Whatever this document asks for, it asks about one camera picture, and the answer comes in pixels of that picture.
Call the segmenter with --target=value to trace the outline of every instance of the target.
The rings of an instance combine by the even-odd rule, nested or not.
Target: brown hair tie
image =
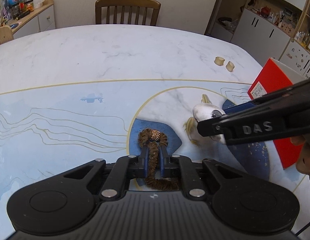
[[[155,179],[155,170],[159,161],[159,147],[167,146],[167,136],[158,130],[146,128],[138,134],[138,143],[142,148],[147,145],[149,148],[148,153],[148,167],[147,177],[145,178],[146,185],[157,190],[178,190],[178,184],[175,181],[169,179]]]

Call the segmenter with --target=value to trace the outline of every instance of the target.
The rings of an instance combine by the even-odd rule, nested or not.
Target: wooden chair
[[[9,26],[0,27],[0,45],[13,39],[13,32]]]
[[[115,6],[114,18],[113,18],[114,24],[117,23],[117,7],[118,6],[122,7],[120,24],[124,24],[125,6],[129,6],[127,24],[131,24],[133,6],[137,6],[136,17],[135,17],[135,24],[136,25],[138,24],[140,7],[145,8],[142,25],[146,24],[147,9],[148,8],[153,9],[150,26],[156,25],[158,13],[159,13],[159,9],[160,9],[160,3],[155,1],[155,0],[97,0],[95,3],[96,24],[102,24],[102,8],[103,7],[107,7],[106,24],[110,23],[110,6]]]

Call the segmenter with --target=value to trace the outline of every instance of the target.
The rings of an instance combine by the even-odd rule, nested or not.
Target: person
[[[296,169],[300,173],[310,176],[310,145],[306,142],[302,135],[291,137],[290,140],[295,146],[303,144],[303,148],[296,162]]]

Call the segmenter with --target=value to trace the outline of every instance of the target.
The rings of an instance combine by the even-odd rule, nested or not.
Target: marble table top
[[[16,190],[95,158],[115,162],[134,150],[141,122],[169,125],[182,142],[177,154],[248,171],[226,146],[192,144],[183,125],[203,95],[218,107],[248,101],[261,69],[233,44],[150,26],[71,27],[0,45],[0,240],[14,231],[6,204]],[[272,142],[260,155],[247,147],[270,181],[296,189],[302,176],[283,170]]]
[[[214,64],[231,61],[235,70]],[[0,94],[77,82],[139,79],[252,83],[261,66],[240,47],[180,30],[136,25],[79,26],[0,46]]]

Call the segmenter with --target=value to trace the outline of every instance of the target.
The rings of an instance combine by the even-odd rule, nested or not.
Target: jar
[[[12,16],[13,19],[16,19],[21,14],[21,10],[19,4],[15,4],[12,6]]]
[[[26,10],[27,11],[31,11],[31,12],[34,11],[34,2],[33,2],[33,0],[29,0],[29,1],[25,2],[25,5],[26,5]]]
[[[310,33],[304,36],[302,46],[305,48],[310,42]]]

